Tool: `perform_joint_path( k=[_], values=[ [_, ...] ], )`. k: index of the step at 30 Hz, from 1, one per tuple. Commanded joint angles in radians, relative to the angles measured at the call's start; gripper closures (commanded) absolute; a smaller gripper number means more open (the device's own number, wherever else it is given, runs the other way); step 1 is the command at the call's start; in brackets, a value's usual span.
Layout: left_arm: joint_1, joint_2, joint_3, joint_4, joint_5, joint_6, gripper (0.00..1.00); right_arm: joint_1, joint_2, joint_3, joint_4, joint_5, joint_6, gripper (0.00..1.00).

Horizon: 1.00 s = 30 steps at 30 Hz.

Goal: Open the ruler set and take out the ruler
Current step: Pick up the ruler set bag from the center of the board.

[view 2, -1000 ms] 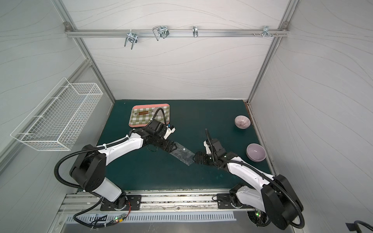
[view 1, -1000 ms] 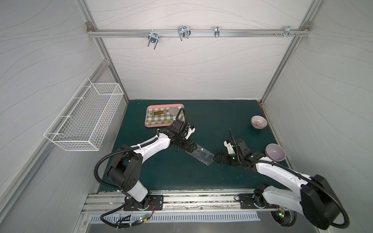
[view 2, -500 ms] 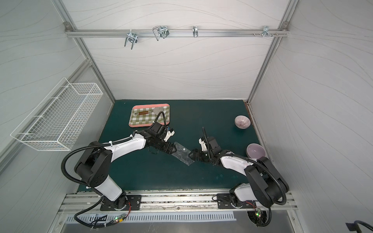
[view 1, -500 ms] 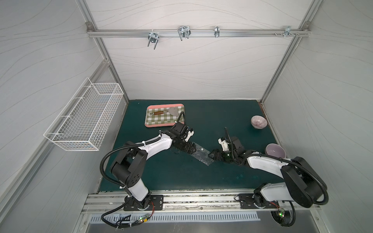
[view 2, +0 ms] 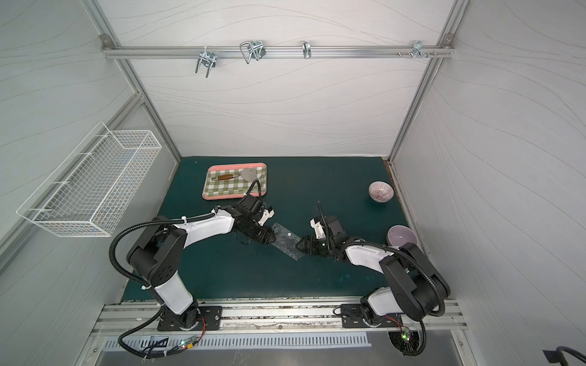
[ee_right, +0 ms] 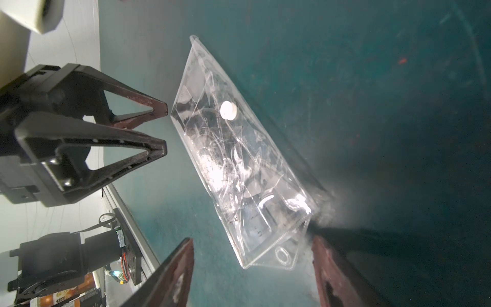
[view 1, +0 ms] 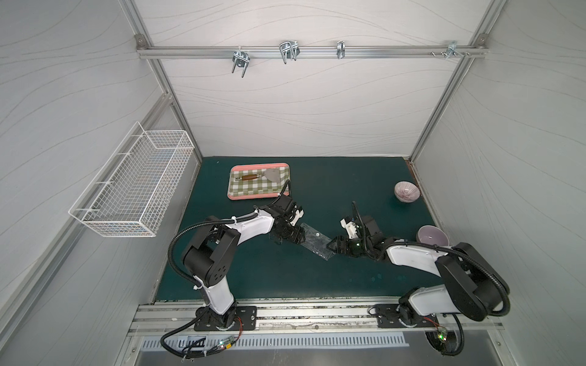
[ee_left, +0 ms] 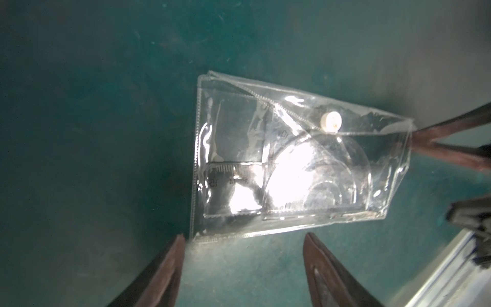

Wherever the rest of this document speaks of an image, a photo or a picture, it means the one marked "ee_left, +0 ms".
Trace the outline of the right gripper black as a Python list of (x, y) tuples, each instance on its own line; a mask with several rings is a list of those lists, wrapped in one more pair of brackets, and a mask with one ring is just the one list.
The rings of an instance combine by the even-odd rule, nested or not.
[[(414, 152), (476, 171), (490, 171), (490, 145), (477, 148), (434, 143), (438, 139), (490, 123), (490, 103), (412, 134)], [(473, 263), (490, 268), (490, 196), (460, 200), (450, 205), (446, 220), (470, 230), (475, 239)]]

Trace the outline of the clear plastic protractor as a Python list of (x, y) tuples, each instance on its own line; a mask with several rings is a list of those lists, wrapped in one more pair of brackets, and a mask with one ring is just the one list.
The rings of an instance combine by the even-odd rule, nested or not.
[(372, 168), (353, 138), (301, 134), (271, 155), (265, 204), (271, 214), (342, 214), (365, 211)]

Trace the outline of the clear plastic ruler pouch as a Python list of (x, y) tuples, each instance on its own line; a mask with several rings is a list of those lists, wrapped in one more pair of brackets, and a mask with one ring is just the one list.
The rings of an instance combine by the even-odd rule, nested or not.
[(410, 118), (214, 71), (196, 102), (196, 242), (382, 220), (409, 168)]

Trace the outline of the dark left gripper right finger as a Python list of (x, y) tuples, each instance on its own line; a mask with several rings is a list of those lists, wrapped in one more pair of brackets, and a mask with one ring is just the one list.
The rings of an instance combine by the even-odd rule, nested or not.
[(382, 306), (313, 232), (305, 236), (303, 258), (313, 306)]

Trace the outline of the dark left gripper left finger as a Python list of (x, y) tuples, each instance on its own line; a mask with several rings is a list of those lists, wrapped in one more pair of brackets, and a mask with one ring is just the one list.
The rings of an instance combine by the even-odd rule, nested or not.
[(185, 237), (177, 235), (110, 306), (174, 306), (185, 258)]

